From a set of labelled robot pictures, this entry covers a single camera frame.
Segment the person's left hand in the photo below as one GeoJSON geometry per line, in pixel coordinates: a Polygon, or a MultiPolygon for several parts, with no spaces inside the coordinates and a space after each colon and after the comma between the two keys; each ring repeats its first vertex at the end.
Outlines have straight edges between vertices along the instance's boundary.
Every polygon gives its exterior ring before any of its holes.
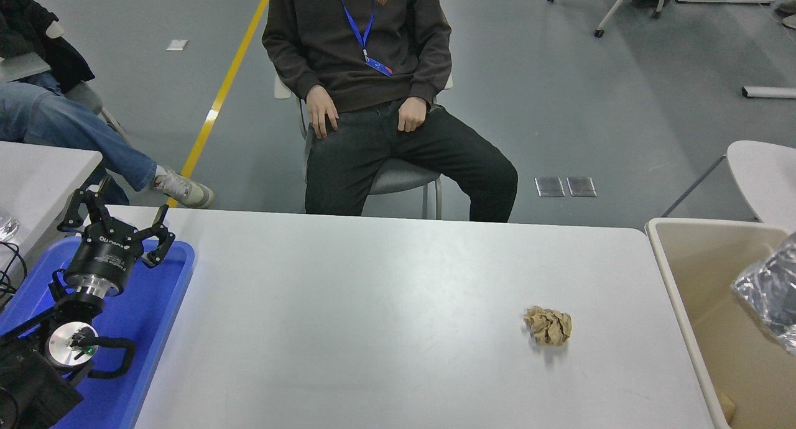
{"type": "Polygon", "coordinates": [[[426,121],[429,103],[420,97],[408,97],[398,109],[399,132],[415,132],[426,121]]]}

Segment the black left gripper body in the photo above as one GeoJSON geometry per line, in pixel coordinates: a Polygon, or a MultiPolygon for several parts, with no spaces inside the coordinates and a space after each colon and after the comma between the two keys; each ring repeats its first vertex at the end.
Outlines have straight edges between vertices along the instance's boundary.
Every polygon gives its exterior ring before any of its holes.
{"type": "Polygon", "coordinates": [[[105,279],[114,288],[127,287],[136,259],[143,254],[140,241],[127,240],[137,228],[113,221],[106,229],[102,223],[91,223],[63,279],[70,288],[77,288],[85,279],[105,279]]]}

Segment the person's right hand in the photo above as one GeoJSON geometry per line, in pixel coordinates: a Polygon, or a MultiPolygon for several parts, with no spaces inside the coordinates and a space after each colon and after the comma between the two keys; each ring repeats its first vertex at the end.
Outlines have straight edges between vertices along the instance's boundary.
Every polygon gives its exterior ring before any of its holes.
{"type": "Polygon", "coordinates": [[[310,125],[318,139],[329,136],[329,129],[338,130],[339,115],[329,93],[322,85],[315,85],[307,93],[306,104],[310,125]]]}

